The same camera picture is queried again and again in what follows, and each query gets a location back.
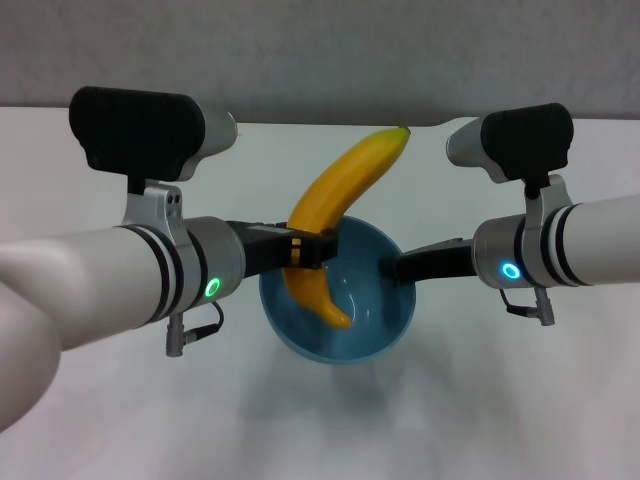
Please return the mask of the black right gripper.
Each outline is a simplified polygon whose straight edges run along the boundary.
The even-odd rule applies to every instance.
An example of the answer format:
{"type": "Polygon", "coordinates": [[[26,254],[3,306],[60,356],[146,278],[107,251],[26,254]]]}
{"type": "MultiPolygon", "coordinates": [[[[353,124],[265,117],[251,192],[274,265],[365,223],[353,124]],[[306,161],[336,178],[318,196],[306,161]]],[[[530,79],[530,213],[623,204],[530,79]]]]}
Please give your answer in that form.
{"type": "Polygon", "coordinates": [[[472,277],[472,241],[454,238],[378,261],[380,275],[393,285],[441,278],[472,277]]]}

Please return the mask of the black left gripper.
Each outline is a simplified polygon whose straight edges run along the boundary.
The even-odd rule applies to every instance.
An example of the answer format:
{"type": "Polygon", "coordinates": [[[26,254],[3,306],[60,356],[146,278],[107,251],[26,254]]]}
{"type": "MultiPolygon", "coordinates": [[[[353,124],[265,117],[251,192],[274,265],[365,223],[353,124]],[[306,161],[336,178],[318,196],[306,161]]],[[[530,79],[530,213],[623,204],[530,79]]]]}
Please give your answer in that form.
{"type": "Polygon", "coordinates": [[[337,232],[291,231],[280,224],[226,220],[240,239],[245,257],[244,277],[284,268],[320,269],[337,256],[337,232]]]}

